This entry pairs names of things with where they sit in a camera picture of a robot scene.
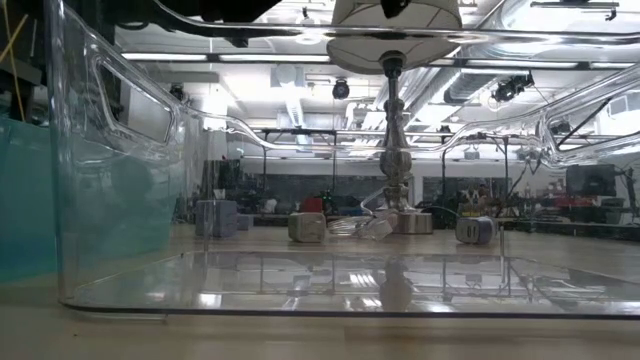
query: ceiling light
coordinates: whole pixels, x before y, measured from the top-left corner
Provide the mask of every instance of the ceiling light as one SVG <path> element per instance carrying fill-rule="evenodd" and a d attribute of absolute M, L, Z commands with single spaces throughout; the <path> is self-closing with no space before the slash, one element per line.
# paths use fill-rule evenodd
<path fill-rule="evenodd" d="M 534 1 L 531 3 L 531 7 L 536 8 L 551 8 L 551 9 L 611 9 L 619 7 L 620 3 L 618 2 L 569 2 L 569 1 Z"/>
<path fill-rule="evenodd" d="M 278 54 L 225 54 L 219 56 L 222 62 L 295 62 L 329 63 L 327 55 L 278 55 Z"/>
<path fill-rule="evenodd" d="M 428 64 L 428 66 L 438 67 L 438 66 L 453 66 L 455 61 L 453 59 L 438 59 L 434 60 Z"/>
<path fill-rule="evenodd" d="M 203 54 L 122 53 L 127 60 L 134 61 L 207 61 Z"/>
<path fill-rule="evenodd" d="M 469 60 L 467 65 L 538 69 L 572 69 L 577 67 L 578 63 L 567 61 Z"/>
<path fill-rule="evenodd" d="M 635 63 L 607 63 L 598 62 L 591 63 L 592 69 L 609 69 L 609 70 L 622 70 L 635 65 Z"/>
<path fill-rule="evenodd" d="M 509 69 L 468 69 L 460 70 L 463 74 L 477 75 L 529 75 L 528 70 L 509 70 Z"/>

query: lamp shade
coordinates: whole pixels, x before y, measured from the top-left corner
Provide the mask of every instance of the lamp shade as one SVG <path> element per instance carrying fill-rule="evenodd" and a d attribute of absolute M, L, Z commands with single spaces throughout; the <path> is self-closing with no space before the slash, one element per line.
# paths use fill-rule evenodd
<path fill-rule="evenodd" d="M 334 25 L 459 29 L 462 20 L 454 0 L 412 0 L 396 17 L 384 16 L 380 0 L 336 0 Z M 382 74 L 380 57 L 387 51 L 406 56 L 405 69 L 439 59 L 457 47 L 440 39 L 332 39 L 327 53 L 336 65 L 360 74 Z"/>

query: small cube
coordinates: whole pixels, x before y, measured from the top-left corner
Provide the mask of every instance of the small cube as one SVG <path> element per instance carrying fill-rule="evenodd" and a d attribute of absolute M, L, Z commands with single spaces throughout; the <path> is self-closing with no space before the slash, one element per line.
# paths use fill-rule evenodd
<path fill-rule="evenodd" d="M 327 220 L 319 213 L 289 215 L 289 237 L 302 243 L 321 243 L 324 240 Z"/>
<path fill-rule="evenodd" d="M 456 224 L 456 238 L 465 244 L 487 245 L 494 236 L 494 220 L 488 216 L 460 218 Z"/>

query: camera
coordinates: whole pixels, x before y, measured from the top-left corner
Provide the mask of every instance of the camera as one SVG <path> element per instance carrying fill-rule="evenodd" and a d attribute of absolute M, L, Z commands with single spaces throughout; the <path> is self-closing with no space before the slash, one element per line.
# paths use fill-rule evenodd
<path fill-rule="evenodd" d="M 499 102 L 508 102 L 513 100 L 517 95 L 524 92 L 525 88 L 534 86 L 533 76 L 519 75 L 510 78 L 507 81 L 502 81 L 498 84 L 498 88 L 491 94 L 491 97 Z"/>
<path fill-rule="evenodd" d="M 338 79 L 336 80 L 336 84 L 333 86 L 333 98 L 336 100 L 344 100 L 349 97 L 349 85 L 347 85 L 347 80 Z"/>

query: red object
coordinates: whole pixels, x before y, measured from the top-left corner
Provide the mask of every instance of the red object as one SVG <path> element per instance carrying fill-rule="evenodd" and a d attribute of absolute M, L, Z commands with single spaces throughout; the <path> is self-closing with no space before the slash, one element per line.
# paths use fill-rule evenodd
<path fill-rule="evenodd" d="M 318 212 L 322 213 L 322 199 L 306 198 L 300 205 L 300 212 Z"/>

